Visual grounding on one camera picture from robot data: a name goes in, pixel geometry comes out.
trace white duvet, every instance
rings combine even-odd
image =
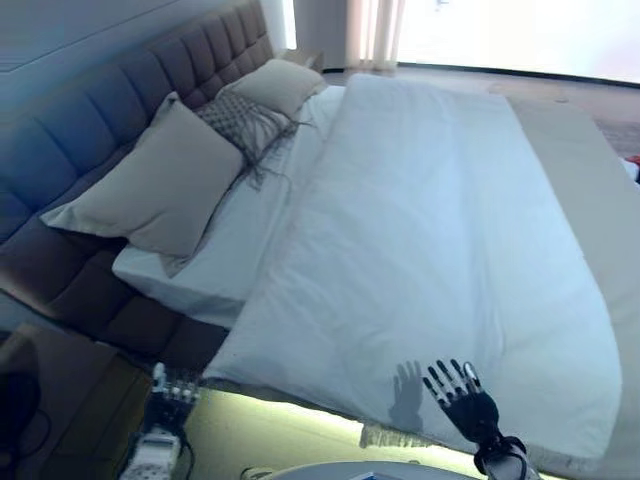
[[[311,175],[206,377],[470,449],[420,382],[470,360],[547,465],[602,456],[609,317],[505,99],[357,75]]]

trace gray knit pillow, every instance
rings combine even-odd
[[[222,90],[195,113],[242,152],[249,168],[260,163],[276,140],[295,131],[295,124],[285,115],[230,89]]]

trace nightstand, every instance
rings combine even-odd
[[[0,374],[10,372],[37,379],[39,409],[51,419],[47,440],[19,462],[16,478],[115,478],[142,420],[149,376],[114,348],[32,325],[0,344]],[[44,414],[27,426],[22,448],[45,437]]]
[[[324,68],[324,53],[311,50],[284,50],[277,55],[277,58],[297,63],[303,67],[322,73]]]

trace bed frame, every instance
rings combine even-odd
[[[55,230],[39,215],[117,165],[169,92],[197,108],[272,57],[259,0],[234,3],[76,80],[3,128],[2,290],[137,358],[202,369],[225,329],[173,312],[118,279],[111,265],[124,239]]]

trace curtain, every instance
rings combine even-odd
[[[405,0],[348,0],[347,67],[393,70]]]

